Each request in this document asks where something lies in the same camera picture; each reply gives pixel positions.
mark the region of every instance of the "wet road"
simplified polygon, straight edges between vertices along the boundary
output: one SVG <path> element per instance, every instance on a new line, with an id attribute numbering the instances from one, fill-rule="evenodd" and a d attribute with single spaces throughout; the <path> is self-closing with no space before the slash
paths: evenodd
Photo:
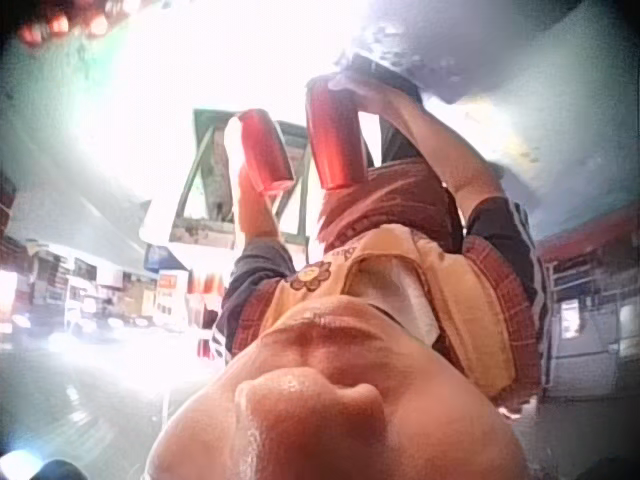
<path id="1" fill-rule="evenodd" d="M 139 479 L 163 424 L 212 376 L 195 341 L 128 331 L 94 345 L 58 334 L 0 351 L 0 448 L 65 458 L 95 479 Z"/>

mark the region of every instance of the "red cup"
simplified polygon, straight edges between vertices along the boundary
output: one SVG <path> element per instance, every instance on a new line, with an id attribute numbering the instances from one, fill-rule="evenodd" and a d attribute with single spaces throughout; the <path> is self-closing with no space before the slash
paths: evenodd
<path id="1" fill-rule="evenodd" d="M 367 159 L 356 103 L 348 90 L 330 90 L 331 78 L 317 77 L 307 87 L 307 129 L 324 190 L 367 181 Z"/>
<path id="2" fill-rule="evenodd" d="M 273 194 L 291 188 L 295 176 L 278 125 L 261 109 L 247 110 L 237 119 L 247 170 L 256 190 Z"/>

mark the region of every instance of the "mouth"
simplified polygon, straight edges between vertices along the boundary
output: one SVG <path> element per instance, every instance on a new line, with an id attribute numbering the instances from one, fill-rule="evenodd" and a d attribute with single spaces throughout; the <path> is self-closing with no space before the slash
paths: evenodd
<path id="1" fill-rule="evenodd" d="M 310 313 L 303 317 L 292 317 L 280 322 L 265 334 L 266 337 L 294 337 L 296 343 L 332 344 L 382 341 L 383 337 L 357 318 Z"/>

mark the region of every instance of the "person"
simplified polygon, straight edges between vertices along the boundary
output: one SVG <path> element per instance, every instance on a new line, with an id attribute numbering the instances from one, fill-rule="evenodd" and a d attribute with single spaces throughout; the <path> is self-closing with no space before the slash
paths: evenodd
<path id="1" fill-rule="evenodd" d="M 410 95 L 353 73 L 331 88 L 384 118 L 384 165 L 325 192 L 324 256 L 296 272 L 229 154 L 243 250 L 212 340 L 228 367 L 169 422 L 147 478 L 526 478 L 497 410 L 540 387 L 546 282 L 526 213 Z"/>

